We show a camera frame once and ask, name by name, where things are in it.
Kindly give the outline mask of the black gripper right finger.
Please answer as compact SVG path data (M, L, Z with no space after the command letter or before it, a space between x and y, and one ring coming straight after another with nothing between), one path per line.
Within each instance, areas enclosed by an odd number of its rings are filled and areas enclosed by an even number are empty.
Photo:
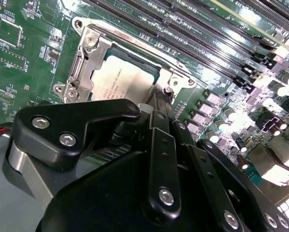
M187 127L174 119L172 94L162 94L162 108L172 119L177 151L193 185L203 194L204 222L211 232L289 232L289 220L212 142L194 142Z

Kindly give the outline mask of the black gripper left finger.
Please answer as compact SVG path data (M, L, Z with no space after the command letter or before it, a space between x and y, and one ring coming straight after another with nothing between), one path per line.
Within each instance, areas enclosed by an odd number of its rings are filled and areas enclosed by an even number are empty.
M64 187L135 152L149 162L145 214L159 224L175 220L182 209L176 141L162 93L146 104L116 99L24 108L12 125L3 172L47 209Z

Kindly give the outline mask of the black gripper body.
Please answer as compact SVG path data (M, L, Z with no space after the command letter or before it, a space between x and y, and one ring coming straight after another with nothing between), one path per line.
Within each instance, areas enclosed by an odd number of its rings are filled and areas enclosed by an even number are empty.
M184 168L178 168L182 209L159 224L145 214L149 162L135 152L108 163L59 191L39 232L217 232L208 202Z

